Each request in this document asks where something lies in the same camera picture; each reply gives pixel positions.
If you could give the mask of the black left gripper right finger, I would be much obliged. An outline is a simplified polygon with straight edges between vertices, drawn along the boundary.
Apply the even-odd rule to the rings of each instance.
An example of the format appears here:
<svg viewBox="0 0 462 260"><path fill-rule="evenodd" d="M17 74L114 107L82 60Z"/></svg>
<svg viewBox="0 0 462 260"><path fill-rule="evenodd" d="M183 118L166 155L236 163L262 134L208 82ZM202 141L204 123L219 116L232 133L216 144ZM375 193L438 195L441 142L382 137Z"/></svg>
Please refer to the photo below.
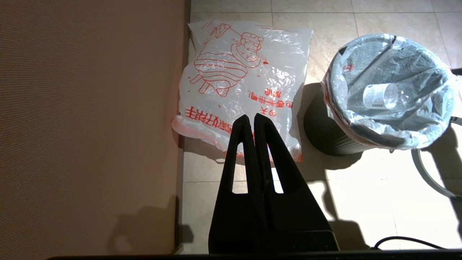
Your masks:
<svg viewBox="0 0 462 260"><path fill-rule="evenodd" d="M254 117L255 147L269 227L328 231L332 228L272 120Z"/></svg>

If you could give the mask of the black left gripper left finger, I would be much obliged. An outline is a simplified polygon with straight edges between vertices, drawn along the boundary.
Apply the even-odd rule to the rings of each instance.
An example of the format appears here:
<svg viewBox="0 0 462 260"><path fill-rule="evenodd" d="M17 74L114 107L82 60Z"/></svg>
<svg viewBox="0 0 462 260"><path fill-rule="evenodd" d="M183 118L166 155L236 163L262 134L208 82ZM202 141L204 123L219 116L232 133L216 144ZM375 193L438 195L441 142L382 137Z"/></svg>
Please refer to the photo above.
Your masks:
<svg viewBox="0 0 462 260"><path fill-rule="evenodd" d="M232 191L238 145L244 148L247 193ZM243 115L234 121L226 153L221 183L213 212L211 231L263 233L269 230L265 209L261 166L250 119Z"/></svg>

